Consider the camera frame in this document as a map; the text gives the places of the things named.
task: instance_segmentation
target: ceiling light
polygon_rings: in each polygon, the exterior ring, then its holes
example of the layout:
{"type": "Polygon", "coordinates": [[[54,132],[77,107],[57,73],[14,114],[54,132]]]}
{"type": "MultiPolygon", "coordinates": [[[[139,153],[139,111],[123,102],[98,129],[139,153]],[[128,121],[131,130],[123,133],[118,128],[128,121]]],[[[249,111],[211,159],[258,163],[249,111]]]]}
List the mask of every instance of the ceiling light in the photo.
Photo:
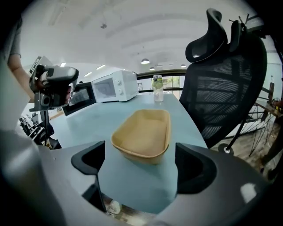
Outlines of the ceiling light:
{"type": "Polygon", "coordinates": [[[99,70],[99,69],[103,68],[104,66],[105,66],[105,64],[103,64],[103,65],[99,66],[99,67],[97,68],[97,70],[99,70]]]}
{"type": "Polygon", "coordinates": [[[89,72],[88,74],[85,75],[85,77],[88,76],[88,75],[90,75],[91,73],[92,73],[92,72],[89,72]]]}
{"type": "Polygon", "coordinates": [[[149,59],[142,59],[141,64],[149,64],[149,59]]]}

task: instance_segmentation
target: window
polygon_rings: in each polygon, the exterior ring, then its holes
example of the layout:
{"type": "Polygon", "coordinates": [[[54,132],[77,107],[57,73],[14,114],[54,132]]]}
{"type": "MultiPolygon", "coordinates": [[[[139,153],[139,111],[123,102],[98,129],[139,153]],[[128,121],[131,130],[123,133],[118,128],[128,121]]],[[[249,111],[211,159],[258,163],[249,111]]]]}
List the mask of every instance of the window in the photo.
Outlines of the window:
{"type": "Polygon", "coordinates": [[[138,90],[142,90],[142,83],[138,83],[138,90]]]}

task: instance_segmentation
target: water bottle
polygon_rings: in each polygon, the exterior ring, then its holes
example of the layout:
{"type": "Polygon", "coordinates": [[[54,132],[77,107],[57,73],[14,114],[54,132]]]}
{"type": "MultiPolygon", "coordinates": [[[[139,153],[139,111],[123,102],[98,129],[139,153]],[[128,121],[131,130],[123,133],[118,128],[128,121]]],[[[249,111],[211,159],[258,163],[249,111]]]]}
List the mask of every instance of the water bottle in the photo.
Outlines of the water bottle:
{"type": "Polygon", "coordinates": [[[163,83],[161,75],[153,76],[153,95],[154,101],[161,102],[163,101],[163,83]]]}

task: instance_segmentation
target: person's arm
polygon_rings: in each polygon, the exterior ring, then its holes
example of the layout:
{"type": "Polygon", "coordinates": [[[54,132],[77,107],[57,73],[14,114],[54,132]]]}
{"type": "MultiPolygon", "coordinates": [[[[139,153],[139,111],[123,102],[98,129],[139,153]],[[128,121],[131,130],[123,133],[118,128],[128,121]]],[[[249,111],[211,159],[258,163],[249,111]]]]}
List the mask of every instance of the person's arm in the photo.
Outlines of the person's arm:
{"type": "Polygon", "coordinates": [[[30,103],[34,102],[34,93],[30,89],[30,76],[25,72],[21,64],[21,57],[19,54],[13,54],[9,57],[8,66],[15,78],[18,80],[25,92],[30,96],[30,103]]]}

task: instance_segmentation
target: black microwave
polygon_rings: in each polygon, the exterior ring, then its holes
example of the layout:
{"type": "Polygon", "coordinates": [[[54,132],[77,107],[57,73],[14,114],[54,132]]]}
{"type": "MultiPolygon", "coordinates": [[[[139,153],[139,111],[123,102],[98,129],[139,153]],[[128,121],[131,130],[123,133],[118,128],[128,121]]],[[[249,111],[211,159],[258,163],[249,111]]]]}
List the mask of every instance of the black microwave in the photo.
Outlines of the black microwave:
{"type": "Polygon", "coordinates": [[[69,105],[62,108],[67,116],[94,103],[96,103],[96,99],[94,97],[92,83],[80,83],[76,85],[69,105]]]}

